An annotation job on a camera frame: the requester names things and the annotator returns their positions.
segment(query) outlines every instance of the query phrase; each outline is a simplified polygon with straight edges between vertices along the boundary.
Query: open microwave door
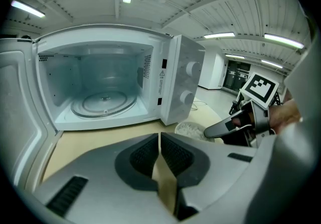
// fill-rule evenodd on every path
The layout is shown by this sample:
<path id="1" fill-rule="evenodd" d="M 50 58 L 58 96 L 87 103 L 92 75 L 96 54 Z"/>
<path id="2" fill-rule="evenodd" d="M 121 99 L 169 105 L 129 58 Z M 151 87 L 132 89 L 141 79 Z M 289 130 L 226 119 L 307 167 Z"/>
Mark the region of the open microwave door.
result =
<path id="1" fill-rule="evenodd" d="M 200 80 L 204 55 L 205 48 L 187 37 L 179 35 L 171 40 L 160 110 L 165 125 L 187 119 Z"/>
<path id="2" fill-rule="evenodd" d="M 1 39 L 0 49 L 0 158 L 11 182 L 24 188 L 48 129 L 31 93 L 37 89 L 32 41 Z"/>

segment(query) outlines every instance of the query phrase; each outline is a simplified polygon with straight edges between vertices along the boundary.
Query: doorway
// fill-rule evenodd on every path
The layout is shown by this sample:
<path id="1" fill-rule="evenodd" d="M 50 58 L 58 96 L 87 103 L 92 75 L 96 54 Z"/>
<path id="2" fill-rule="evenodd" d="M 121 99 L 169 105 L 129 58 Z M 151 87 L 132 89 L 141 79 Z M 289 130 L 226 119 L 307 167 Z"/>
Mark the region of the doorway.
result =
<path id="1" fill-rule="evenodd" d="M 239 92 L 242 83 L 246 82 L 249 77 L 250 67 L 251 65 L 247 63 L 229 61 L 223 86 Z"/>

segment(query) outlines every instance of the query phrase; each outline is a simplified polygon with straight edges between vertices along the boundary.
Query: white microwave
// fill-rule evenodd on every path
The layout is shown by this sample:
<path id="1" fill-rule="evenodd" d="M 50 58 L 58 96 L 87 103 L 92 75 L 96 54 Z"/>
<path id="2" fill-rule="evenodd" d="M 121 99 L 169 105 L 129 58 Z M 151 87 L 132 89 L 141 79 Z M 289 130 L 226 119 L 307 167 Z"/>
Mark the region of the white microwave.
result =
<path id="1" fill-rule="evenodd" d="M 14 184 L 25 184 L 41 148 L 47 143 L 43 162 L 60 131 L 186 119 L 204 54 L 184 36 L 124 25 L 1 39 L 1 157 Z"/>

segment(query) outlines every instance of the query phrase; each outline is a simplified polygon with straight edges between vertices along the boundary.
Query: wooden table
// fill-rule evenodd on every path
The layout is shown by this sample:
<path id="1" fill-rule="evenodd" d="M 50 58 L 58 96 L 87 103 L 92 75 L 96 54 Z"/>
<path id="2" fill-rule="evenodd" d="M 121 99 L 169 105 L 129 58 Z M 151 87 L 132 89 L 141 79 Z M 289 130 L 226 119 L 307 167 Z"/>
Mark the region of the wooden table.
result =
<path id="1" fill-rule="evenodd" d="M 197 98 L 195 98 L 195 105 L 198 109 L 192 109 L 185 121 L 196 122 L 204 127 L 209 127 L 221 121 L 220 117 L 208 105 L 199 102 Z M 156 120 L 103 130 L 65 131 L 56 144 L 56 148 L 46 168 L 43 181 L 87 151 L 146 134 L 174 132 L 176 125 L 177 124 L 165 126 L 161 120 Z M 220 138 L 215 139 L 215 142 L 223 143 Z M 152 178 L 158 182 L 160 199 L 169 211 L 173 212 L 176 196 L 176 179 L 161 154 L 156 160 Z"/>

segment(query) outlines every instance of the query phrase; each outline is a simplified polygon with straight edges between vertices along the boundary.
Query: floor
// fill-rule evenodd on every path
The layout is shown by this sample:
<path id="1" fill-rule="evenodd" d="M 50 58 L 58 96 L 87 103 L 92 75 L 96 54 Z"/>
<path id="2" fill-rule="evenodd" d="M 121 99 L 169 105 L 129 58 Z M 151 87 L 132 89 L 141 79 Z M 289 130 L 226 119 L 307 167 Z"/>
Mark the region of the floor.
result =
<path id="1" fill-rule="evenodd" d="M 206 90 L 201 87 L 197 87 L 195 96 L 199 100 L 206 102 L 221 119 L 230 116 L 229 110 L 231 109 L 232 101 L 236 99 L 236 96 L 227 92 L 221 90 Z"/>

